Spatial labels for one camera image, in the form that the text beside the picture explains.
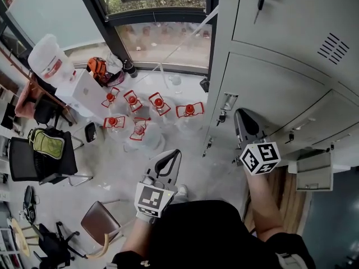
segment metal cabinet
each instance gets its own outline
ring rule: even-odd
[[[312,145],[315,149],[334,146],[334,163],[346,166],[357,166],[359,152],[359,123]]]
[[[233,40],[310,65],[359,95],[359,0],[240,0]]]
[[[330,152],[296,162],[297,191],[332,191],[333,163]]]
[[[214,145],[235,149],[234,111],[246,108],[265,120],[272,134],[320,100],[328,89],[298,72],[259,59],[229,54],[209,136]],[[232,110],[226,110],[225,122],[217,122],[223,110],[225,93],[238,96]]]
[[[277,142],[282,155],[314,145],[316,149],[325,150],[330,144],[321,141],[335,136],[358,122],[359,107],[331,90],[271,138]],[[294,140],[286,143],[290,131],[294,133]]]

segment locker vent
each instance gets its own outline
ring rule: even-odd
[[[330,60],[333,64],[339,64],[348,52],[349,47],[332,33],[329,33],[324,43],[321,45],[318,54]]]

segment orange bag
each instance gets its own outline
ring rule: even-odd
[[[105,86],[109,77],[106,75],[106,61],[104,59],[93,57],[88,61],[87,71],[94,73],[94,79],[102,86]]]

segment green backpack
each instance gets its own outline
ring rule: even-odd
[[[50,136],[43,128],[34,128],[29,132],[28,139],[34,151],[53,159],[61,159],[65,145],[63,138]]]

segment plastic water bottle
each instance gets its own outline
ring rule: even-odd
[[[172,82],[172,88],[174,90],[175,94],[181,94],[182,93],[182,79],[180,75],[173,75],[169,76],[168,79]]]
[[[38,41],[27,61],[40,78],[56,88],[64,80],[72,80],[75,73],[75,67],[52,34],[46,34]]]
[[[129,91],[123,95],[128,103],[128,112],[132,118],[150,118],[149,103],[142,97],[138,97],[134,91]]]
[[[165,140],[156,123],[135,118],[134,131],[127,143],[132,148],[141,150],[147,156],[154,156],[163,151]]]
[[[106,100],[101,105],[108,108],[111,114],[123,113],[128,115],[126,100],[119,94],[119,89],[116,87],[111,89],[111,92],[106,95]]]
[[[158,92],[150,96],[149,100],[151,102],[151,120],[158,124],[163,130],[171,129],[177,121],[174,102],[169,98],[163,99]]]
[[[132,135],[135,122],[126,115],[117,114],[113,117],[106,118],[103,127],[107,129],[112,139],[124,142]]]
[[[202,102],[177,106],[176,114],[178,117],[176,126],[181,132],[187,135],[195,135],[202,128],[204,116]]]

